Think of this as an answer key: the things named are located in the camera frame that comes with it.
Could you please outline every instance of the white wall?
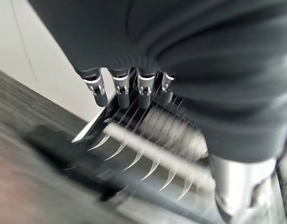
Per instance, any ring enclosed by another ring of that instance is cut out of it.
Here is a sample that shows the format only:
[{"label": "white wall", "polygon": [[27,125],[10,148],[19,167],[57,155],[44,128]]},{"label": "white wall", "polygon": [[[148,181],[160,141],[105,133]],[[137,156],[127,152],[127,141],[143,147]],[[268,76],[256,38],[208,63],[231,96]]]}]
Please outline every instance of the white wall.
[{"label": "white wall", "polygon": [[[0,0],[0,69],[84,120],[100,110],[27,0]],[[105,70],[103,78],[110,97]]]}]

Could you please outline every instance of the black plastic part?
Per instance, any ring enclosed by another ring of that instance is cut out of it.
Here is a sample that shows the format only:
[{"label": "black plastic part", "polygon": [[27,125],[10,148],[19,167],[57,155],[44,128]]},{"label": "black plastic part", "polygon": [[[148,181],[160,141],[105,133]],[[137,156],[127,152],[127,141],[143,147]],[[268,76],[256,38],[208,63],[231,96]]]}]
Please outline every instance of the black plastic part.
[{"label": "black plastic part", "polygon": [[162,105],[169,104],[172,100],[173,93],[172,91],[161,91],[159,96],[159,102]]},{"label": "black plastic part", "polygon": [[87,70],[76,70],[76,72],[80,75],[82,79],[86,79],[88,81],[93,81],[100,76],[99,68],[91,68]]},{"label": "black plastic part", "polygon": [[129,68],[124,69],[107,69],[113,77],[124,77],[128,75]]},{"label": "black plastic part", "polygon": [[95,96],[95,101],[97,105],[101,107],[106,106],[108,102],[106,94],[98,94],[97,96]]},{"label": "black plastic part", "polygon": [[147,109],[150,106],[150,95],[147,94],[139,94],[138,96],[138,104],[142,109]]},{"label": "black plastic part", "polygon": [[126,109],[129,107],[129,104],[130,104],[129,94],[124,94],[124,93],[118,94],[117,100],[119,102],[119,106],[122,109]]}]

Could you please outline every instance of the dark gray fabric sleeve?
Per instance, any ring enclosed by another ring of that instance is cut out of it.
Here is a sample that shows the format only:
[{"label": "dark gray fabric sleeve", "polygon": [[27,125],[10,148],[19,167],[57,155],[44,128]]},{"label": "dark gray fabric sleeve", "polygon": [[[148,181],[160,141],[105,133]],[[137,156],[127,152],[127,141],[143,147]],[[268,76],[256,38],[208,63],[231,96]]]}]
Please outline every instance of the dark gray fabric sleeve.
[{"label": "dark gray fabric sleeve", "polygon": [[287,136],[287,0],[30,0],[79,74],[161,68],[210,153],[278,156]]}]

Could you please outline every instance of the silver metal bar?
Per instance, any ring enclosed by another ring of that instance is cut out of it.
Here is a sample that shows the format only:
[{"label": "silver metal bar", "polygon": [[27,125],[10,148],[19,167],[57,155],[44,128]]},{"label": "silver metal bar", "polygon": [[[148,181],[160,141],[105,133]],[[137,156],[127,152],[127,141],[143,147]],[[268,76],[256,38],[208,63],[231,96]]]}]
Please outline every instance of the silver metal bar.
[{"label": "silver metal bar", "polygon": [[184,179],[190,178],[193,180],[193,183],[199,183],[200,187],[204,190],[209,192],[214,190],[215,182],[212,179],[211,172],[204,167],[190,164],[185,160],[175,157],[159,146],[143,140],[114,123],[108,124],[104,132],[120,142],[125,142],[133,150],[143,152],[144,156],[152,161],[160,158],[160,164],[168,170],[174,164],[177,175]]}]

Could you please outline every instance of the gray wooden floor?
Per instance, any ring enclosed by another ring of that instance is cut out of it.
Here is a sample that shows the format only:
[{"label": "gray wooden floor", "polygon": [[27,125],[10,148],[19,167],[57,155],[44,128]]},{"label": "gray wooden floor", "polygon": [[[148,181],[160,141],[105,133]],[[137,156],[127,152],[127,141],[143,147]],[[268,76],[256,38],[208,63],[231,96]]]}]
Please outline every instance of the gray wooden floor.
[{"label": "gray wooden floor", "polygon": [[39,124],[74,136],[85,122],[0,71],[0,224],[133,223],[40,160],[20,138]]}]

